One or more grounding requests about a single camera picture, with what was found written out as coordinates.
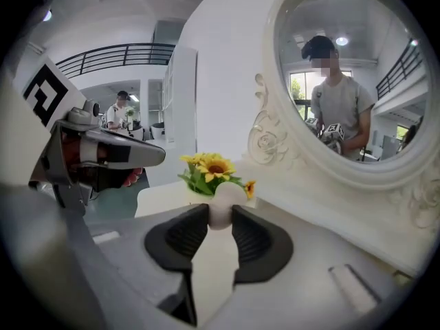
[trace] mirror frame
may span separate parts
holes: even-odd
[[[293,146],[291,151],[300,153],[289,157],[287,160],[294,161],[302,156],[303,159],[312,162],[339,182],[367,190],[400,188],[424,171],[430,170],[428,166],[439,156],[440,151],[440,96],[438,94],[440,67],[427,36],[409,9],[400,0],[376,0],[393,11],[411,35],[419,41],[429,84],[426,113],[418,135],[406,147],[405,151],[383,162],[361,164],[352,162],[333,151],[323,150],[322,143],[316,140],[310,131],[306,130],[307,127],[303,119],[289,97],[281,64],[279,63],[278,35],[288,10],[296,8],[303,1],[275,0],[269,11],[263,35],[264,80],[262,75],[256,77],[257,83],[264,85],[267,90],[267,98],[263,100],[263,108],[265,108],[267,99],[269,99],[276,113],[276,115],[272,114],[272,117],[275,117],[276,122],[279,121],[285,127],[286,132],[292,139],[292,141],[289,141],[289,145]],[[258,124],[255,123],[252,131],[257,127]],[[254,157],[251,146],[249,152]]]

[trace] person in background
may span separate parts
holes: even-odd
[[[125,119],[125,106],[130,101],[126,91],[120,91],[116,103],[109,107],[107,111],[107,128],[117,131],[121,127],[121,119]]]
[[[360,149],[370,137],[373,97],[352,77],[341,72],[339,52],[326,36],[310,39],[302,48],[301,56],[309,58],[311,66],[320,69],[321,76],[326,77],[311,93],[311,110],[320,128],[340,124],[345,133],[342,155],[358,160]]]

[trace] white ornate mirror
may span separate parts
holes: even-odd
[[[350,13],[342,18],[344,9]],[[333,56],[302,53],[315,36],[328,40]],[[339,80],[353,81],[354,96],[367,98],[359,100],[363,106],[347,106],[351,122],[338,111],[343,102],[327,104],[334,120],[324,116],[317,129],[305,120],[314,110],[315,86],[322,98],[332,94],[321,84],[334,65],[322,59],[331,57]],[[316,59],[323,74],[312,68]],[[439,74],[427,36],[400,0],[275,0],[263,37],[263,70],[256,75],[261,111],[248,140],[254,172],[261,173],[259,196],[416,274],[439,225]],[[365,94],[359,96],[359,88]],[[365,109],[368,144],[358,146],[354,159],[326,147],[337,149],[322,132],[339,124],[349,134],[345,140],[354,138]],[[406,139],[405,127],[413,134]]]

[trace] gray t-shirt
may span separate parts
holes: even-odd
[[[359,114],[372,105],[375,100],[368,91],[352,77],[342,76],[334,87],[325,81],[313,88],[311,92],[311,111],[316,118],[322,114],[327,128],[331,124],[341,124],[344,140],[355,137],[359,131]],[[351,159],[359,157],[360,150],[345,153]]]

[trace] ceiling light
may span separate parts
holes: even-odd
[[[336,39],[336,44],[344,46],[349,43],[349,40],[345,38],[344,36],[340,36],[338,39]]]
[[[47,11],[47,14],[44,16],[43,21],[44,22],[49,21],[51,19],[51,17],[52,17],[52,13],[49,10],[49,11]]]

